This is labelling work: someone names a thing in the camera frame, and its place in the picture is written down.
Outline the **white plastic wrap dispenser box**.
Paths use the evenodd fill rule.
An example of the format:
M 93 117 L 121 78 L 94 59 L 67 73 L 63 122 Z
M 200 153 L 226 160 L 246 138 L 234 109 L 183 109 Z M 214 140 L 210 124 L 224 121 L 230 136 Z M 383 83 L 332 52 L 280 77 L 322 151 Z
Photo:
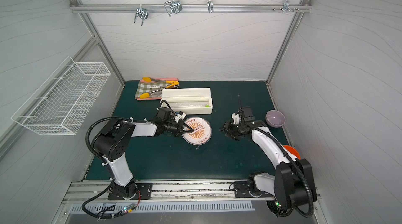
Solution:
M 213 112 L 210 88 L 166 89 L 162 91 L 163 100 L 177 113 L 208 115 Z

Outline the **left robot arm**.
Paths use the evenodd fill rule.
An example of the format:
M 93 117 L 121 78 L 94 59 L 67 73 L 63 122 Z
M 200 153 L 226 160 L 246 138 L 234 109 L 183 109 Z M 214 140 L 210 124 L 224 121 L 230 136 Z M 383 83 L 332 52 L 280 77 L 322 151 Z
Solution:
M 171 133 L 175 137 L 193 133 L 194 128 L 185 123 L 184 117 L 184 113 L 177 114 L 164 107 L 150 121 L 107 117 L 96 121 L 88 129 L 85 143 L 111 175 L 109 200 L 140 197 L 135 177 L 125 157 L 130 140 L 135 137 L 157 137 L 164 133 Z

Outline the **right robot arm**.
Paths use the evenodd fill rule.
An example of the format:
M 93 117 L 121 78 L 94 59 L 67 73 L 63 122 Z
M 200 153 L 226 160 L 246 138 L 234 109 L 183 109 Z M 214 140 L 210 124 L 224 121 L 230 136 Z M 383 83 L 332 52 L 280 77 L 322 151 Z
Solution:
M 236 141 L 249 136 L 275 168 L 274 175 L 259 172 L 249 176 L 248 191 L 251 196 L 261 197 L 264 193 L 274 196 L 267 206 L 276 217 L 284 218 L 294 211 L 305 218 L 313 216 L 317 192 L 309 161 L 299 158 L 282 145 L 264 121 L 255 119 L 249 106 L 240 106 L 221 131 Z

